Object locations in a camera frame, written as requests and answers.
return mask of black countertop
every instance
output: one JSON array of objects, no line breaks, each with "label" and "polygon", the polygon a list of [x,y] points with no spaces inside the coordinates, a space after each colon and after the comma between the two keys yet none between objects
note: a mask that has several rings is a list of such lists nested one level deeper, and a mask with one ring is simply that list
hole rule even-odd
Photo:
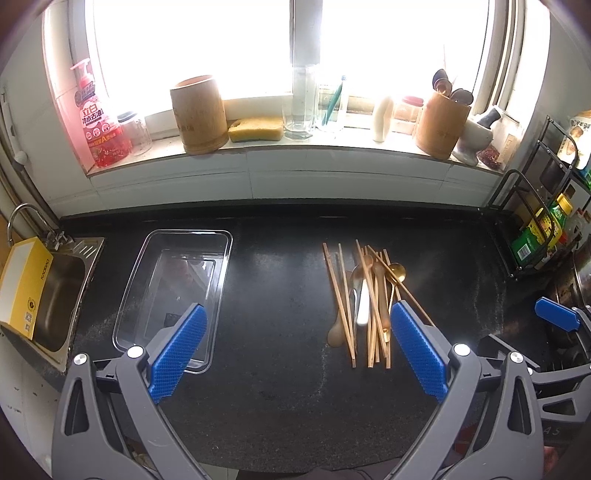
[{"label": "black countertop", "polygon": [[[106,237],[70,355],[84,351],[92,359],[121,354],[112,343],[113,327],[151,231],[224,229],[233,235],[212,366],[201,375],[185,374],[161,402],[200,462],[261,472],[366,465],[403,455],[431,416],[436,401],[423,393],[395,342],[389,371],[363,362],[352,369],[346,348],[326,345],[336,306],[322,242],[332,252],[342,243],[349,268],[356,238],[388,249],[407,269],[405,285],[451,343],[475,347],[496,333],[533,360],[548,360],[543,326],[533,313],[539,280],[506,282],[474,213],[278,206],[163,210],[72,219],[66,226],[72,235]],[[60,386],[63,377],[40,359],[28,359]]]}]

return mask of bottle label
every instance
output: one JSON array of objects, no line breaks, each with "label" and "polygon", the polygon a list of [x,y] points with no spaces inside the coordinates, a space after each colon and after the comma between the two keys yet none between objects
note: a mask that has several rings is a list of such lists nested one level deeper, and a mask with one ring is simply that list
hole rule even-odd
[{"label": "bottle label", "polygon": [[95,94],[94,82],[90,82],[82,90],[76,91],[74,100],[80,108],[80,121],[84,128],[86,142],[91,150],[121,134],[119,123],[112,122],[105,115],[102,103]]}]

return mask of sink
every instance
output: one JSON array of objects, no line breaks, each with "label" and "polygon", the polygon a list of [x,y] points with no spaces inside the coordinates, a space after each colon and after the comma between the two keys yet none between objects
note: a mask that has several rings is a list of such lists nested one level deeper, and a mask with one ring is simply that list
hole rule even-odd
[{"label": "sink", "polygon": [[61,372],[66,371],[80,304],[104,241],[103,237],[75,238],[52,252],[33,339],[26,343]]},{"label": "sink", "polygon": [[84,273],[80,257],[53,254],[33,332],[33,341],[51,352],[57,352],[66,341]]}]

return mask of white tile wall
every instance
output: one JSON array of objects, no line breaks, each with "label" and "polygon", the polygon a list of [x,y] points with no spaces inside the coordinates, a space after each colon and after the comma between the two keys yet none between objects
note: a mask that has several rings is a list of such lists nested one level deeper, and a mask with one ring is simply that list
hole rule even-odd
[{"label": "white tile wall", "polygon": [[277,148],[247,152],[249,171],[339,171],[443,180],[450,164],[398,152]]},{"label": "white tile wall", "polygon": [[445,175],[445,180],[454,183],[476,183],[491,189],[501,181],[501,176],[476,168],[466,168],[462,165],[452,165]]},{"label": "white tile wall", "polygon": [[215,173],[135,183],[98,191],[107,209],[252,198],[248,173]]},{"label": "white tile wall", "polygon": [[106,210],[102,198],[96,191],[78,193],[62,197],[51,203],[51,208],[58,217],[76,215],[78,213],[99,212]]},{"label": "white tile wall", "polygon": [[0,407],[31,456],[51,475],[51,437],[58,392],[0,332]]},{"label": "white tile wall", "polygon": [[252,172],[252,195],[264,198],[333,198],[433,202],[441,180],[338,172]]},{"label": "white tile wall", "polygon": [[221,151],[211,155],[185,156],[145,162],[130,168],[107,171],[91,177],[90,181],[100,190],[144,181],[246,171],[248,169],[245,153]]},{"label": "white tile wall", "polygon": [[58,98],[76,87],[76,76],[69,68],[72,66],[72,57],[68,36],[68,2],[53,2],[45,11],[43,24],[48,78],[53,87],[53,95]]},{"label": "white tile wall", "polygon": [[70,148],[53,104],[38,115],[20,140],[30,159],[27,171],[48,202],[93,190]]},{"label": "white tile wall", "polygon": [[482,207],[486,204],[491,191],[484,189],[481,185],[458,184],[444,181],[435,196],[435,203],[448,205],[464,205],[470,207]]},{"label": "white tile wall", "polygon": [[10,101],[17,134],[51,106],[51,93],[45,73],[41,39],[41,17],[38,17],[18,44],[0,74]]}]

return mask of blue gripper pad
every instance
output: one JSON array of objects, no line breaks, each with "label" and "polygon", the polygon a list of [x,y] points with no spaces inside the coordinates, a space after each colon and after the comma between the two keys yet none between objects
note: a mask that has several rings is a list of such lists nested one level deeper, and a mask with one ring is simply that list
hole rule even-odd
[{"label": "blue gripper pad", "polygon": [[581,325],[574,310],[546,297],[542,297],[535,302],[535,314],[567,332],[578,330]]},{"label": "blue gripper pad", "polygon": [[405,301],[392,305],[390,322],[394,336],[424,392],[441,403],[448,390],[446,366],[417,325],[420,321]]},{"label": "blue gripper pad", "polygon": [[197,305],[187,314],[183,324],[152,363],[148,393],[154,403],[158,404],[163,397],[173,394],[191,356],[205,335],[206,328],[205,308]]}]

